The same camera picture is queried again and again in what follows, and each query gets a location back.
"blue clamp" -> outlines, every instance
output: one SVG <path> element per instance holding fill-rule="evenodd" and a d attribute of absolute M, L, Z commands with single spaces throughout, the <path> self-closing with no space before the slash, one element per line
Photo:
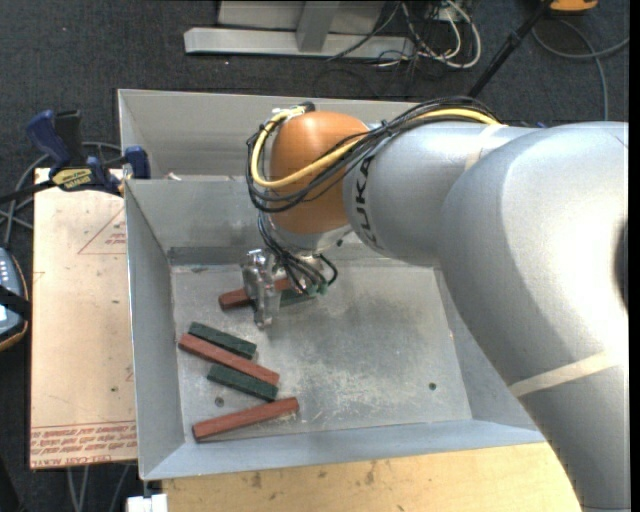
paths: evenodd
<path fill-rule="evenodd" d="M 63 137 L 56 132 L 54 126 L 54 114 L 51 110 L 45 110 L 37 114 L 27 126 L 27 136 L 43 153 L 49 155 L 54 165 L 49 170 L 49 181 L 60 189 L 72 192 L 76 190 L 99 190 L 109 194 L 121 195 L 122 181 L 102 167 L 100 160 L 89 156 L 83 162 L 82 156 L 78 158 L 81 149 L 74 141 L 81 140 L 79 133 L 80 117 L 76 113 L 72 123 L 67 123 L 65 138 L 74 146 L 70 150 Z M 128 163 L 131 173 L 125 177 L 136 179 L 149 179 L 151 177 L 147 154 L 140 146 L 132 146 L 125 150 L 122 163 Z"/>

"cardboard sheet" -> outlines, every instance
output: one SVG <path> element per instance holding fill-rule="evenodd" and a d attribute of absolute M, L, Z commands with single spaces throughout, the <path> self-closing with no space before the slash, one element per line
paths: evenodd
<path fill-rule="evenodd" d="M 30 467 L 135 459 L 122 198 L 37 194 L 33 268 Z"/>

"white cable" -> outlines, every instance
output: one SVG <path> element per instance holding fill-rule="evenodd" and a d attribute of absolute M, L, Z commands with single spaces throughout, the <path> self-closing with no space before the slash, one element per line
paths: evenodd
<path fill-rule="evenodd" d="M 73 485 L 73 475 L 71 474 L 71 468 L 67 468 L 67 487 L 69 488 L 69 494 L 71 496 L 71 505 L 74 512 L 80 512 L 78 506 L 78 496 L 76 495 L 76 487 Z"/>
<path fill-rule="evenodd" d="M 392 61 L 389 61 L 389 62 L 383 62 L 383 63 L 380 63 L 380 64 L 374 64 L 374 67 L 376 67 L 376 68 L 386 68 L 386 67 L 389 67 L 389 66 L 395 66 L 395 65 L 400 64 L 401 62 L 406 61 L 406 60 L 410 60 L 410 59 L 406 55 L 403 55 L 402 57 L 400 57 L 400 58 L 398 58 L 396 60 L 392 60 Z"/>
<path fill-rule="evenodd" d="M 458 7 L 458 5 L 456 5 L 455 2 L 452 2 L 451 0 L 447 0 L 447 4 L 453 9 L 455 9 L 458 12 L 458 14 L 460 14 L 462 19 L 471 26 L 471 32 L 473 33 L 473 38 L 475 40 L 476 55 L 472 60 L 463 64 L 458 64 L 458 63 L 449 62 L 449 61 L 445 61 L 443 62 L 443 64 L 453 69 L 468 69 L 472 66 L 475 66 L 480 60 L 480 57 L 482 55 L 482 41 L 480 40 L 480 34 L 478 33 L 478 29 L 476 28 L 475 23 L 471 21 L 471 18 L 466 12 L 464 12 L 460 7 Z"/>
<path fill-rule="evenodd" d="M 456 62 L 451 62 L 451 59 L 453 57 L 455 57 L 456 55 L 458 55 L 458 53 L 460 52 L 460 49 L 462 47 L 462 38 L 460 36 L 460 31 L 458 30 L 458 27 L 456 26 L 456 23 L 453 21 L 453 18 L 451 18 L 451 15 L 449 14 L 448 11 L 445 11 L 447 17 L 449 18 L 450 24 L 454 29 L 454 32 L 456 34 L 456 40 L 457 40 L 457 45 L 456 45 L 456 49 L 451 51 L 451 50 L 447 50 L 447 52 L 443 53 L 443 54 L 437 54 L 436 52 L 434 52 L 429 46 L 427 46 L 427 44 L 422 40 L 422 38 L 420 38 L 420 36 L 416 33 L 415 28 L 413 26 L 413 24 L 411 23 L 411 20 L 409 19 L 409 10 L 405 4 L 405 2 L 401 3 L 401 7 L 402 7 L 402 11 L 405 14 L 406 20 L 407 20 L 407 26 L 409 27 L 409 30 L 411 31 L 411 34 L 415 37 L 415 39 L 418 41 L 420 47 L 422 48 L 423 51 L 419 51 L 418 55 L 421 57 L 426 57 L 438 62 L 443 63 L 445 66 L 452 68 L 452 69 L 468 69 L 471 68 L 473 66 L 475 66 L 478 61 L 480 60 L 480 57 L 482 56 L 482 41 L 480 39 L 480 33 L 478 32 L 478 29 L 475 26 L 475 23 L 473 23 L 471 21 L 471 18 L 469 17 L 469 15 L 464 12 L 458 5 L 456 5 L 455 2 L 451 1 L 451 0 L 447 0 L 447 5 L 450 6 L 451 8 L 455 9 L 458 14 L 462 17 L 462 19 L 468 23 L 471 26 L 471 32 L 473 34 L 473 38 L 474 38 L 474 46 L 475 46 L 475 56 L 472 60 L 470 60 L 469 62 L 465 62 L 465 63 L 456 63 Z"/>
<path fill-rule="evenodd" d="M 402 7 L 402 12 L 405 15 L 405 19 L 407 21 L 407 27 L 409 28 L 409 31 L 411 32 L 415 40 L 419 43 L 420 47 L 426 50 L 426 55 L 423 55 L 423 56 L 427 56 L 431 59 L 445 62 L 447 59 L 451 59 L 455 57 L 460 52 L 460 49 L 462 48 L 462 39 L 460 37 L 460 31 L 458 30 L 458 27 L 456 26 L 455 22 L 453 21 L 453 18 L 451 18 L 451 15 L 449 14 L 448 11 L 445 11 L 445 13 L 449 18 L 449 24 L 451 25 L 451 28 L 453 28 L 453 31 L 456 34 L 456 49 L 447 50 L 443 54 L 437 54 L 429 46 L 427 46 L 427 43 L 416 32 L 415 27 L 413 26 L 413 23 L 411 23 L 407 4 L 405 2 L 402 2 L 400 5 Z"/>
<path fill-rule="evenodd" d="M 113 498 L 111 499 L 111 505 L 109 505 L 109 512 L 115 512 L 116 507 L 118 506 L 118 499 L 120 498 L 120 492 L 122 491 L 122 486 L 124 484 L 124 480 L 127 477 L 127 473 L 129 472 L 129 468 L 131 466 L 129 464 L 125 464 L 124 470 L 120 475 L 120 480 L 118 480 L 118 486 L 116 487 L 115 492 L 113 493 Z"/>
<path fill-rule="evenodd" d="M 89 466 L 84 467 L 84 476 L 82 478 L 82 488 L 80 489 L 80 499 L 78 500 L 78 510 L 82 512 L 84 508 L 84 499 L 87 496 L 87 482 L 89 481 Z"/>

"dark gray carpet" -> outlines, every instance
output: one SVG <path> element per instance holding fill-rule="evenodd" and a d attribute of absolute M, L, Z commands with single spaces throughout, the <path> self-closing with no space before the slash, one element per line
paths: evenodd
<path fill-rule="evenodd" d="M 480 63 L 461 72 L 430 63 L 410 74 L 404 68 L 394 73 L 348 60 L 187 57 L 183 33 L 194 26 L 210 25 L 214 2 L 0 0 L 0 195 L 9 192 L 27 165 L 39 156 L 26 138 L 25 126 L 41 110 L 80 109 L 86 140 L 117 144 L 118 88 L 409 101 L 465 94 L 510 30 L 517 28 L 536 4 L 537 0 L 476 2 L 475 20 L 483 43 Z M 629 34 L 629 4 L 629 0 L 602 0 L 598 8 L 569 21 L 596 49 L 603 49 Z M 399 32 L 403 27 L 398 17 L 388 32 Z M 539 33 L 559 50 L 586 50 L 558 21 L 543 19 Z M 602 65 L 609 118 L 626 121 L 628 48 L 603 59 Z M 503 120 L 557 124 L 602 119 L 601 89 L 593 60 L 574 62 L 556 57 L 528 37 L 479 99 Z M 31 220 L 32 212 L 25 210 L 21 218 Z M 14 226 L 11 249 L 30 275 L 32 233 Z M 0 457 L 29 510 L 71 510 L 63 471 L 28 469 L 29 350 L 27 338 L 0 353 Z M 108 509 L 121 473 L 119 465 L 91 469 L 86 510 Z M 141 492 L 135 471 L 129 472 L 123 491 Z"/>

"wooden board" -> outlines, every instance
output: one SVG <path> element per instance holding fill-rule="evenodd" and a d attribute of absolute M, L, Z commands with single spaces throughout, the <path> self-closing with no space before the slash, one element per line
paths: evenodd
<path fill-rule="evenodd" d="M 135 459 L 122 198 L 36 194 L 33 269 L 30 467 Z"/>
<path fill-rule="evenodd" d="M 546 443 L 163 481 L 171 512 L 580 512 Z"/>

